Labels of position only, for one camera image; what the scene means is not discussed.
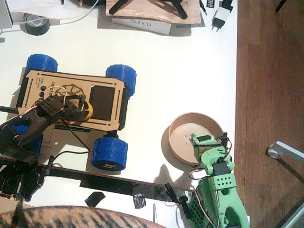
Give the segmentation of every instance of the blue wheel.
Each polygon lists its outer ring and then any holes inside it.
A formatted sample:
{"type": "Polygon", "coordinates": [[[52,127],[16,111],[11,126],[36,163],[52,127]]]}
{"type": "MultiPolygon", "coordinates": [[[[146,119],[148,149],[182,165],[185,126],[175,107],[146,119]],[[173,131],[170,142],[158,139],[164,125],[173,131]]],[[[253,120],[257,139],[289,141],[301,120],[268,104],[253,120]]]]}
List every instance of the blue wheel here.
{"type": "Polygon", "coordinates": [[[92,165],[101,170],[121,171],[127,162],[128,144],[113,137],[95,140],[92,165]]]}
{"type": "Polygon", "coordinates": [[[33,54],[28,57],[25,74],[27,74],[30,70],[57,72],[57,66],[57,61],[52,57],[43,54],[33,54]]]}
{"type": "Polygon", "coordinates": [[[135,93],[136,71],[126,65],[112,65],[109,66],[105,73],[106,77],[117,78],[126,83],[129,91],[129,97],[135,93]]]}

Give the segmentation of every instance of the black tripod stand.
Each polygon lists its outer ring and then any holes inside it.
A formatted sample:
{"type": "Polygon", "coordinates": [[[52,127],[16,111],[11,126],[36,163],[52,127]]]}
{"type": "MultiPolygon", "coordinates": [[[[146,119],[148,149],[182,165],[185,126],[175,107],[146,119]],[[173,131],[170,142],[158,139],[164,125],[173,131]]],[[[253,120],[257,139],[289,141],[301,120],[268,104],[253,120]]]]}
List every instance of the black tripod stand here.
{"type": "MultiPolygon", "coordinates": [[[[110,8],[109,13],[114,15],[124,4],[126,4],[129,0],[119,0],[118,2],[110,8]]],[[[182,0],[162,0],[162,1],[170,1],[175,9],[180,14],[180,17],[186,19],[188,17],[187,13],[185,12],[184,8],[181,6],[182,0]]]]}

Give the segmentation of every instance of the wooden floor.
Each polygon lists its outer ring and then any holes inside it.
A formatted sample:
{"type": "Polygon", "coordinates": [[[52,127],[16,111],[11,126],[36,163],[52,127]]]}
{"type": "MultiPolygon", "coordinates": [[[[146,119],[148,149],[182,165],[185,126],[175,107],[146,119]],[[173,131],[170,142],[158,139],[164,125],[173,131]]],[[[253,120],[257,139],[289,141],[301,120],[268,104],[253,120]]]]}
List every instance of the wooden floor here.
{"type": "Polygon", "coordinates": [[[238,1],[235,174],[251,228],[274,228],[304,196],[304,166],[266,156],[282,141],[304,152],[304,2],[238,1]]]}

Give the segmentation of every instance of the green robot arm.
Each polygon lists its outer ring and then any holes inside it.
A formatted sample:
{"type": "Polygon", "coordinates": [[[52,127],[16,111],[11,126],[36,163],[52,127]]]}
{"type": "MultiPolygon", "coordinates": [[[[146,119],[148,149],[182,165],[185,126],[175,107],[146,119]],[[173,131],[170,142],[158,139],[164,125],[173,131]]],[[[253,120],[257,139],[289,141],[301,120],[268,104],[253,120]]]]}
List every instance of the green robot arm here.
{"type": "Polygon", "coordinates": [[[249,228],[245,208],[237,194],[235,176],[231,173],[235,165],[227,149],[227,133],[217,140],[213,135],[193,133],[190,140],[196,159],[208,174],[196,188],[199,199],[192,197],[189,204],[193,227],[249,228]],[[209,219],[202,213],[199,200],[209,219]]]}

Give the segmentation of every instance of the plug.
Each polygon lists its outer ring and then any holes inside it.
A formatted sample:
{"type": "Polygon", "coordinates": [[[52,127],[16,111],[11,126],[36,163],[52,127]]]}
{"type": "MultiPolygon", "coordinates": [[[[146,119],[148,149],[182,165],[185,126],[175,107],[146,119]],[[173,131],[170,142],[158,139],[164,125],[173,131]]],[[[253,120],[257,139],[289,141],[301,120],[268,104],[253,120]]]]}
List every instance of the plug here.
{"type": "Polygon", "coordinates": [[[232,0],[223,0],[222,4],[215,12],[212,20],[212,29],[217,27],[217,31],[224,26],[226,20],[231,13],[233,7],[231,6],[232,0]]]}

